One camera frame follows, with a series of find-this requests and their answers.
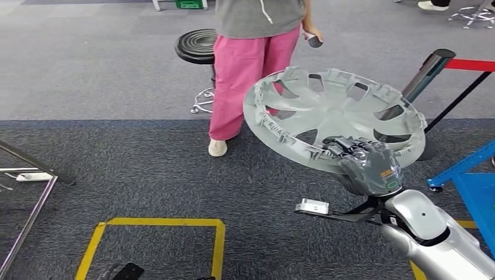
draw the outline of hand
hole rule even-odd
[[[306,24],[303,24],[302,25],[302,29],[305,31],[305,32],[308,32],[310,34],[313,34],[315,35],[318,40],[323,43],[323,36],[322,36],[322,33],[320,32],[320,30],[318,30],[314,25],[312,24],[309,24],[309,25],[306,25]]]

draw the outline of white arm segment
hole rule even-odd
[[[428,280],[495,280],[495,262],[482,252],[478,240],[423,193],[406,190],[387,200],[385,208],[403,220],[415,236],[436,239],[424,246],[396,225],[381,226],[384,237]]]

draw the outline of person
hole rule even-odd
[[[450,2],[451,0],[430,0],[418,2],[418,6],[419,8],[428,11],[446,11],[450,6]],[[487,9],[495,12],[495,1],[493,1]]]
[[[217,0],[215,97],[210,120],[211,156],[227,152],[226,141],[243,122],[243,99],[261,78],[283,70],[304,31],[323,42],[313,25],[311,0]]]

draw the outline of green crate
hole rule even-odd
[[[175,5],[179,9],[202,9],[203,3],[201,0],[176,0]]]

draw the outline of drawstring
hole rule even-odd
[[[264,9],[264,2],[263,0],[260,0],[260,3],[262,5],[262,11],[263,11],[263,14],[264,16],[266,17],[266,19],[271,23],[273,24],[273,20],[271,19],[271,17],[268,15],[268,13],[266,12],[266,10]]]

